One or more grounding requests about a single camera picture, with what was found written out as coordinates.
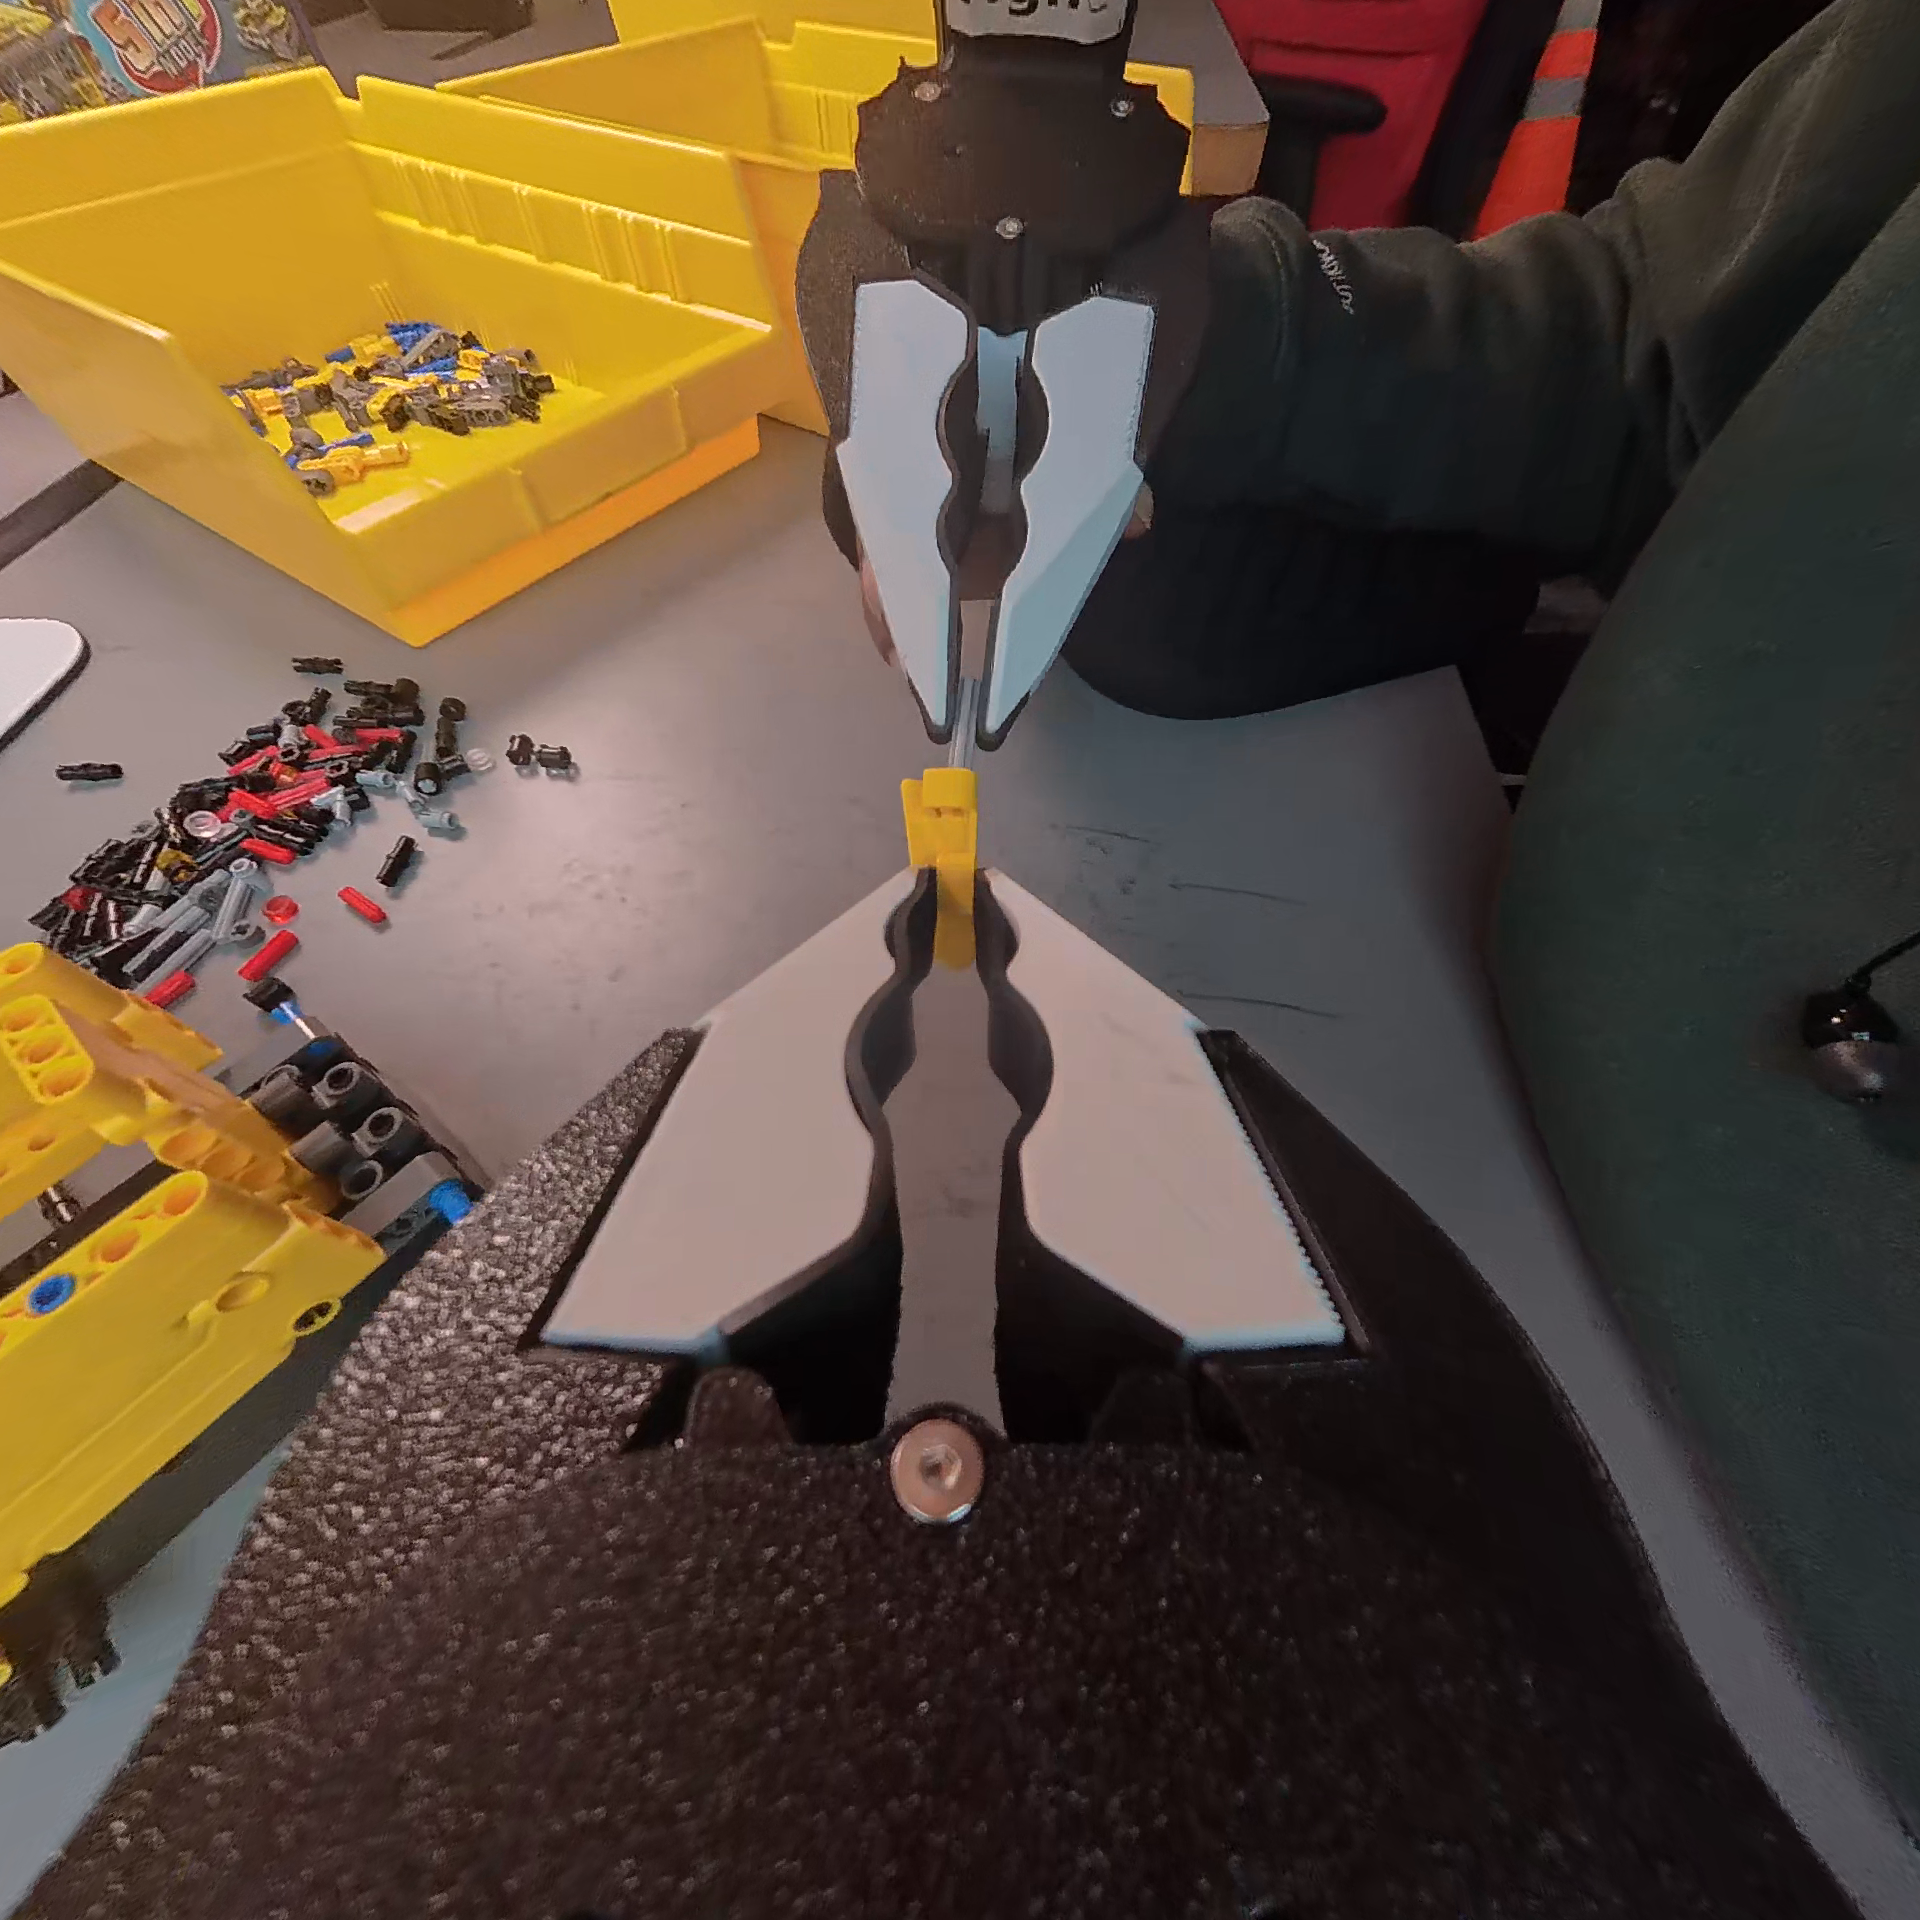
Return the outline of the yellow plastic storage bin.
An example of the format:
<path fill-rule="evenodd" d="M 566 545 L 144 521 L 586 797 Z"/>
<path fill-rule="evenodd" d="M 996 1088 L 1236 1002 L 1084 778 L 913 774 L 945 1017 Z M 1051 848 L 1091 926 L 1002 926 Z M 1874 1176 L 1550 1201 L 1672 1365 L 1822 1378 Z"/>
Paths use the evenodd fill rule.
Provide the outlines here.
<path fill-rule="evenodd" d="M 675 401 L 687 438 L 683 467 L 724 470 L 760 455 L 760 430 L 735 423 L 718 438 L 722 407 L 740 415 L 751 387 L 767 389 L 763 413 L 817 434 L 827 419 L 800 343 L 796 272 L 800 243 L 822 198 L 823 171 L 854 166 L 857 111 L 883 93 L 900 65 L 934 53 L 934 37 L 897 31 L 895 6 L 854 6 L 850 18 L 803 14 L 775 37 L 744 9 L 710 8 L 687 25 L 559 61 L 503 69 L 456 94 L 508 107 L 491 154 L 508 158 L 508 137 L 528 143 L 538 117 L 570 160 L 599 157 L 587 129 L 615 134 L 611 160 L 647 160 L 651 185 L 681 208 L 718 208 L 721 160 L 732 163 L 756 261 L 768 280 L 782 343 L 751 353 L 755 374 L 703 374 Z"/>
<path fill-rule="evenodd" d="M 760 451 L 784 320 L 703 143 L 320 69 L 3 134 L 6 371 L 71 445 L 427 645 Z M 387 322 L 534 351 L 538 423 L 312 497 L 225 395 Z"/>

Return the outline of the pile of grey blue lego parts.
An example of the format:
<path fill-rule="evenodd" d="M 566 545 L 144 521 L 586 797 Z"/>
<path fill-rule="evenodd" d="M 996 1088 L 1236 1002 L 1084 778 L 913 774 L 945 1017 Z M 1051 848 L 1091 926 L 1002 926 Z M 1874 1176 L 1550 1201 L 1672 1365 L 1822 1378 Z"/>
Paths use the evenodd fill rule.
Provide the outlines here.
<path fill-rule="evenodd" d="M 320 361 L 296 355 L 222 387 L 240 423 L 313 498 L 334 498 L 414 461 L 422 434 L 540 426 L 560 383 L 534 347 L 399 320 Z"/>

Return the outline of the person's right hand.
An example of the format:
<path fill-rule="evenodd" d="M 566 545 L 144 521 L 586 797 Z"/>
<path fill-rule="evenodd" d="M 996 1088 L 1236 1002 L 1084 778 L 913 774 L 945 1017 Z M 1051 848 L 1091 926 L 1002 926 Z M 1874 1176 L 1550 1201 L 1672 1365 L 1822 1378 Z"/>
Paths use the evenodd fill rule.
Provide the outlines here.
<path fill-rule="evenodd" d="M 874 653 L 880 661 L 886 661 L 897 678 L 913 691 L 910 678 L 905 675 L 905 665 L 898 657 L 897 641 L 890 626 L 890 621 L 883 611 L 880 589 L 874 573 L 874 565 L 866 555 L 864 545 L 860 542 L 857 526 L 854 519 L 854 511 L 848 505 L 847 486 L 838 465 L 838 455 L 833 449 L 823 461 L 823 526 L 827 538 L 833 541 L 840 555 L 854 568 L 856 583 L 857 583 L 857 602 L 864 629 L 872 639 Z"/>

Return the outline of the person's green hoodie torso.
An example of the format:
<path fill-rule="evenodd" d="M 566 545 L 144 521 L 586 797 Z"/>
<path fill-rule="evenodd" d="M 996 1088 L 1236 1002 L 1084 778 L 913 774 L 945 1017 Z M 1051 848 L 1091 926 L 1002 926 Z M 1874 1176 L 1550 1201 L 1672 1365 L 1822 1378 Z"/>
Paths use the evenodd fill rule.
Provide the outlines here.
<path fill-rule="evenodd" d="M 1547 1159 L 1787 1641 L 1915 1827 L 1915 195 L 1700 457 L 1534 762 L 1498 912 Z"/>

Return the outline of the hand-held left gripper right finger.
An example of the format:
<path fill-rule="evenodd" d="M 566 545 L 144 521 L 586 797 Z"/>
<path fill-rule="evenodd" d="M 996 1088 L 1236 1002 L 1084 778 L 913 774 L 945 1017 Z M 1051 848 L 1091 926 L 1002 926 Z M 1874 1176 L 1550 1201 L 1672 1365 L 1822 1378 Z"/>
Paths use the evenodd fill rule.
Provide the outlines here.
<path fill-rule="evenodd" d="M 1208 1029 L 991 871 L 977 886 L 1000 1176 L 995 1378 L 1010 1440 L 1091 1439 L 1134 1377 L 1347 1351 L 1337 1297 Z"/>

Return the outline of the pile of small lego pins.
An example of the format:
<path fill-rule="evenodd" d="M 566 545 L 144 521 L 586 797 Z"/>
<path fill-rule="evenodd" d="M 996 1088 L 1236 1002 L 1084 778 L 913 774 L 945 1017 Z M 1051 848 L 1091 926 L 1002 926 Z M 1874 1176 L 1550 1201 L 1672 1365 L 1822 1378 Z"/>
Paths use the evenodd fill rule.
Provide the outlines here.
<path fill-rule="evenodd" d="M 313 929 L 387 934 L 490 782 L 570 785 L 578 754 L 414 678 L 298 657 L 299 683 L 208 766 L 78 858 L 20 934 L 105 989 L 182 1014 L 225 986 L 270 1019 Z"/>

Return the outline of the orange traffic cone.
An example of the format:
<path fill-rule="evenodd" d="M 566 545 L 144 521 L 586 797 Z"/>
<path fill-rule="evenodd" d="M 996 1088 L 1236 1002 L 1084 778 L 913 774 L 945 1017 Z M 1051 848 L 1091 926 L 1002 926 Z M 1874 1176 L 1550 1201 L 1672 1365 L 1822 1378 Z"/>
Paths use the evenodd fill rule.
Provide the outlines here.
<path fill-rule="evenodd" d="M 1563 3 L 1531 74 L 1521 119 L 1480 206 L 1473 241 L 1569 203 L 1579 114 L 1593 74 L 1602 3 Z"/>

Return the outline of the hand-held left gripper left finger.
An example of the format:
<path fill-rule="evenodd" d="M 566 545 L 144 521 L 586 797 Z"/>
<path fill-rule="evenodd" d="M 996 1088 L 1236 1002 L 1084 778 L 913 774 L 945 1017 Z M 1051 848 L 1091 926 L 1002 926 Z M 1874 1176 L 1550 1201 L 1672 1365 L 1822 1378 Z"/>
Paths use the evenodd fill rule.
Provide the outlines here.
<path fill-rule="evenodd" d="M 542 1347 L 772 1389 L 811 1446 L 875 1439 L 900 1314 L 886 1101 L 940 917 L 904 871 L 714 1006 L 590 1213 Z"/>

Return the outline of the red plastic canister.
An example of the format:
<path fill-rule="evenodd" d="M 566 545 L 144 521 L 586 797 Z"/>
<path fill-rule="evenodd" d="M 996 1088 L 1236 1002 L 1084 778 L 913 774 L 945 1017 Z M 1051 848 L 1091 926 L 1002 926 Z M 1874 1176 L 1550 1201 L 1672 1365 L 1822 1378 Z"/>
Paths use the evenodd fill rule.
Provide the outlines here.
<path fill-rule="evenodd" d="M 1408 216 L 1484 3 L 1220 3 L 1267 111 L 1256 192 L 1310 230 Z"/>

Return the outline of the yellow lego vehicle model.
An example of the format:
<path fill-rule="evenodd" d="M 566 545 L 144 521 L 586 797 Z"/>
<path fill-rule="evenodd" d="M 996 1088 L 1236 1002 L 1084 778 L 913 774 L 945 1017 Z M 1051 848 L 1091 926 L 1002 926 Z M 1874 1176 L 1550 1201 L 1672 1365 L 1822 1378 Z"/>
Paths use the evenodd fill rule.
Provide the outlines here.
<path fill-rule="evenodd" d="M 298 1422 L 484 1179 L 274 974 L 263 1066 L 48 945 L 3 961 L 6 1745 L 108 1678 L 110 1601 Z"/>

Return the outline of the small yellow lego piece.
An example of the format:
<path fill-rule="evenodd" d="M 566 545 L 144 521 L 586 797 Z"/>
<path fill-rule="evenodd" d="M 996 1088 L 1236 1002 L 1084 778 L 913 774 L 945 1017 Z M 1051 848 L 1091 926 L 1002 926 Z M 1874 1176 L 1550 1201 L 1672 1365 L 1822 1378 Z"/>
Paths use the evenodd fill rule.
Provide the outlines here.
<path fill-rule="evenodd" d="M 977 774 L 967 766 L 931 766 L 900 782 L 908 862 L 936 878 L 938 920 L 934 961 L 960 973 L 977 965 Z"/>

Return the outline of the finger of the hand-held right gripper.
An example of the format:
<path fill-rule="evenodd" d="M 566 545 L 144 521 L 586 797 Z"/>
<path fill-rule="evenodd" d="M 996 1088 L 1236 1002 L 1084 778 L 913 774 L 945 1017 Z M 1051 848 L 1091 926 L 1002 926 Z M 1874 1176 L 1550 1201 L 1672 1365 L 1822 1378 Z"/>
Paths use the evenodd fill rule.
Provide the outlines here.
<path fill-rule="evenodd" d="M 1134 518 L 1154 333 L 1151 305 L 1094 295 L 1024 336 L 1014 461 L 1019 541 L 992 595 L 977 705 L 982 747 L 1002 745 L 1058 661 Z"/>
<path fill-rule="evenodd" d="M 984 482 L 977 326 L 927 277 L 864 282 L 848 371 L 840 473 L 927 734 L 948 739 Z"/>

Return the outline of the colourful lego set box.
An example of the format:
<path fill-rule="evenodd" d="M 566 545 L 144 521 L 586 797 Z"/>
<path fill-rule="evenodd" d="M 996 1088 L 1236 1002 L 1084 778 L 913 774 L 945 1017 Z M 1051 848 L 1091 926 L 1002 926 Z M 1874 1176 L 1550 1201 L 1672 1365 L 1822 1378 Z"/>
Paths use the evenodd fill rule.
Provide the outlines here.
<path fill-rule="evenodd" d="M 3 127 L 315 65 L 299 6 L 6 3 Z"/>

